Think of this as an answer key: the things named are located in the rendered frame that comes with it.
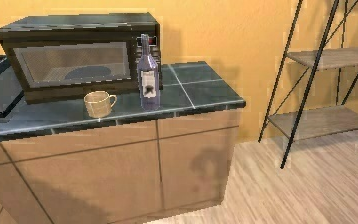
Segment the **purple wine bottle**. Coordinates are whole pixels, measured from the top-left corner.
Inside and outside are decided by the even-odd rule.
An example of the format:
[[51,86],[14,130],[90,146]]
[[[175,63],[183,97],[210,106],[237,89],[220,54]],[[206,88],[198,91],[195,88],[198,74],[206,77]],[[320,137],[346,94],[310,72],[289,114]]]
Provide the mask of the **purple wine bottle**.
[[150,53],[149,36],[141,35],[142,54],[137,65],[141,106],[146,111],[160,106],[158,65]]

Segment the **tan tiled-top kitchen counter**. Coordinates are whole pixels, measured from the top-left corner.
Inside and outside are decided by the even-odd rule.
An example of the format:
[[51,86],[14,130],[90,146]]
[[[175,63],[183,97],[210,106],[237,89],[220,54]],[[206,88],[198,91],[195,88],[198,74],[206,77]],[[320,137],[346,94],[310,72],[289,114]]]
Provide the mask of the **tan tiled-top kitchen counter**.
[[204,62],[166,65],[158,110],[136,93],[20,101],[0,122],[0,224],[141,224],[222,202],[244,100]]

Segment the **beige mug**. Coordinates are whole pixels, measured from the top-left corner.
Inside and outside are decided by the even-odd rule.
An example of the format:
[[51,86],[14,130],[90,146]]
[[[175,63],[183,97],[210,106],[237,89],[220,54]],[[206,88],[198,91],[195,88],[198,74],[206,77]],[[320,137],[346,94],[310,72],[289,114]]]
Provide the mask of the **beige mug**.
[[112,107],[117,102],[117,96],[110,95],[106,91],[94,91],[86,94],[83,100],[90,117],[103,118],[111,113]]

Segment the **black microwave oven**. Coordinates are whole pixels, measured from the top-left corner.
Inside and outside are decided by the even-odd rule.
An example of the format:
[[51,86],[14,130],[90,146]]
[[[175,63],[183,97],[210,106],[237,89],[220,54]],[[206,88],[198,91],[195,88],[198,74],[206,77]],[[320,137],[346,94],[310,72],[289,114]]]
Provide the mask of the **black microwave oven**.
[[27,16],[0,28],[0,45],[35,104],[137,92],[143,34],[160,62],[160,24],[150,13]]

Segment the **black-framed wooden shelf unit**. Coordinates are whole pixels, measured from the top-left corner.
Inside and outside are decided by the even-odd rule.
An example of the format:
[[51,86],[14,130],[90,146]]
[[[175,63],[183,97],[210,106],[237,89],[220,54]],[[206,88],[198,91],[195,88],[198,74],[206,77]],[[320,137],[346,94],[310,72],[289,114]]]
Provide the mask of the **black-framed wooden shelf unit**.
[[[298,0],[296,5],[282,58],[291,59],[305,67],[300,75],[301,78],[308,79],[304,94],[297,111],[283,114],[272,108],[274,99],[270,98],[260,130],[264,133],[268,125],[273,125],[288,139],[284,158],[288,157],[292,144],[296,141],[358,130],[358,113],[346,107],[346,98],[337,98],[335,104],[329,107],[305,108],[317,72],[329,69],[340,71],[346,67],[358,69],[358,47],[327,47],[337,31],[346,30],[347,18],[358,5],[358,0],[334,0],[319,47],[315,50],[292,52],[290,46],[303,1]],[[357,81],[358,71],[346,92],[347,95],[353,92]]]

